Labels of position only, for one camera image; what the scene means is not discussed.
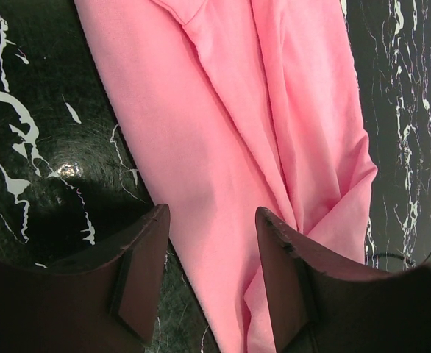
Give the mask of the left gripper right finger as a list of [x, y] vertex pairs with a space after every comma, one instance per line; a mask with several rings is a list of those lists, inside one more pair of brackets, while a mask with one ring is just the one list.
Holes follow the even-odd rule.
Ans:
[[357, 263], [259, 207], [257, 239], [277, 352], [431, 352], [431, 263]]

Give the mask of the pink t shirt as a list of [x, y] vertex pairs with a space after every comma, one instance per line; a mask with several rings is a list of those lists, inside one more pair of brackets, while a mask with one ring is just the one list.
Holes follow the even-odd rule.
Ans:
[[339, 1], [78, 1], [222, 352], [273, 352], [255, 213], [365, 260], [377, 172]]

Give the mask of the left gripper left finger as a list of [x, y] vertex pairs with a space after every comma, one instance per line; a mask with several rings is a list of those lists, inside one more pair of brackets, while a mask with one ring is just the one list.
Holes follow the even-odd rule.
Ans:
[[151, 343], [170, 210], [47, 268], [0, 261], [0, 352], [143, 352]]

